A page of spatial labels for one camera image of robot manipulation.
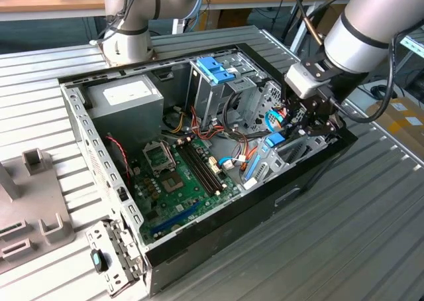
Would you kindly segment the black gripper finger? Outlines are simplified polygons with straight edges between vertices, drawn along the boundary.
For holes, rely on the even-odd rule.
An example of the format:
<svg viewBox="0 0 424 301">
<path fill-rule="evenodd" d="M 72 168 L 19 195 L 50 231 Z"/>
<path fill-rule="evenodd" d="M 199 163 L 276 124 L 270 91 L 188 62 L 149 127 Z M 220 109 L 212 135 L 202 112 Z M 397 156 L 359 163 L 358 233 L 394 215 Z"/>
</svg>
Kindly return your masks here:
<svg viewBox="0 0 424 301">
<path fill-rule="evenodd" d="M 292 138 L 295 135 L 304 135 L 305 109 L 300 105 L 298 98 L 285 100 L 286 116 L 284 117 L 284 137 Z"/>
<path fill-rule="evenodd" d="M 304 130 L 310 137 L 333 134 L 344 126 L 345 121 L 338 113 L 328 117 L 316 117 L 314 115 L 307 117 L 305 115 L 299 124 L 299 128 Z"/>
</svg>

